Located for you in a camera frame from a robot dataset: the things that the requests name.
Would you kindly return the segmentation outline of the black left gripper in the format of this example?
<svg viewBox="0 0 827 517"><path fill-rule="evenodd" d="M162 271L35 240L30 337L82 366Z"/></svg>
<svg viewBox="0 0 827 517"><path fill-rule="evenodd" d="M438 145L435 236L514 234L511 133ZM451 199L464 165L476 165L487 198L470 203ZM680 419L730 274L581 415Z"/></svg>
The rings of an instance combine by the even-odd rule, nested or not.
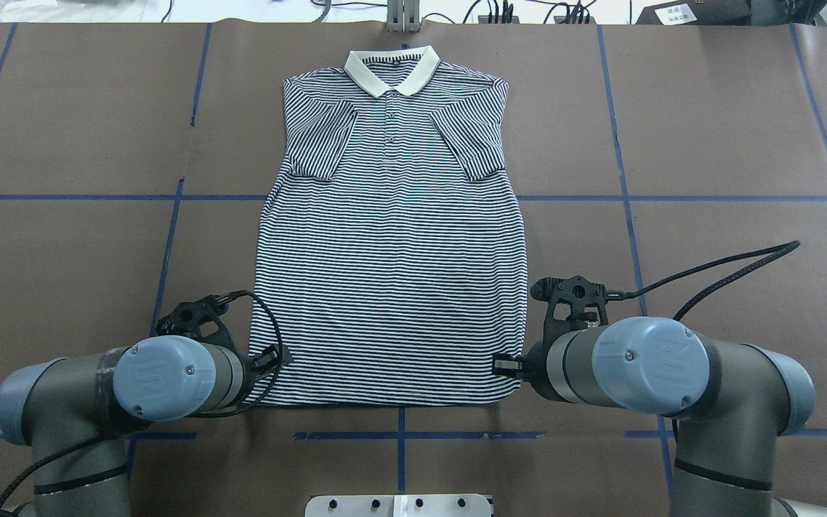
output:
<svg viewBox="0 0 827 517"><path fill-rule="evenodd" d="M252 392L257 379L262 373L279 372L285 365L292 363L292 356L284 345L270 345L259 351L240 352L240 364L243 367L243 382L240 389L243 392Z"/></svg>

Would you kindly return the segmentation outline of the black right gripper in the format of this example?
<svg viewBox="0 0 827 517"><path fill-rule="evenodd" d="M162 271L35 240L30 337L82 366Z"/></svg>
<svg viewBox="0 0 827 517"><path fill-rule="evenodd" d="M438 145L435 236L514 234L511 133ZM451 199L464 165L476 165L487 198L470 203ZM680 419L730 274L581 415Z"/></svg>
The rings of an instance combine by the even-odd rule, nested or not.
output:
<svg viewBox="0 0 827 517"><path fill-rule="evenodd" d="M493 354L492 375L520 379L523 383L528 383L535 392L547 392L549 388L547 355L544 341L532 344L531 349L525 355Z"/></svg>

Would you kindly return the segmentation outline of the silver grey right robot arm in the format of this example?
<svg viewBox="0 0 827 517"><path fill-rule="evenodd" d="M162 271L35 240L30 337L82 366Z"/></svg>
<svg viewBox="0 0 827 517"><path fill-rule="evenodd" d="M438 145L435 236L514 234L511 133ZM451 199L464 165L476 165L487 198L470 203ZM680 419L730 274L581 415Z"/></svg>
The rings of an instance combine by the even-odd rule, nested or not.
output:
<svg viewBox="0 0 827 517"><path fill-rule="evenodd" d="M672 516L827 516L772 494L777 439L804 429L816 406L813 379L790 356L630 317L496 353L492 372L551 401L675 420Z"/></svg>

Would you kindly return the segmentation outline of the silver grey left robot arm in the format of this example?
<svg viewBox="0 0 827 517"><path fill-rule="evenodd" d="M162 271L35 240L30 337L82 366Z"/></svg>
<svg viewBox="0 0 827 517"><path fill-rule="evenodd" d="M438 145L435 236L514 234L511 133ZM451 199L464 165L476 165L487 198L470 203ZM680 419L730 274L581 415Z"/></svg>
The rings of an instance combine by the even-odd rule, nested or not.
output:
<svg viewBox="0 0 827 517"><path fill-rule="evenodd" d="M0 385L0 431L33 462L0 495L0 516L129 516L124 440L157 422L226 418L257 379L290 363L283 344L246 355L183 336L56 358Z"/></svg>

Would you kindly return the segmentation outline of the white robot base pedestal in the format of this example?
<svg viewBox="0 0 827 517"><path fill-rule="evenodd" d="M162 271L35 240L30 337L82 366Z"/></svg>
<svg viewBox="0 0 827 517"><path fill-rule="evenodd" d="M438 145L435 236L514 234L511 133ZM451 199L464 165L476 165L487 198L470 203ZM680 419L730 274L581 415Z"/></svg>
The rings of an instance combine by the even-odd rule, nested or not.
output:
<svg viewBox="0 0 827 517"><path fill-rule="evenodd" d="M305 516L495 516L492 496L476 493L315 496Z"/></svg>

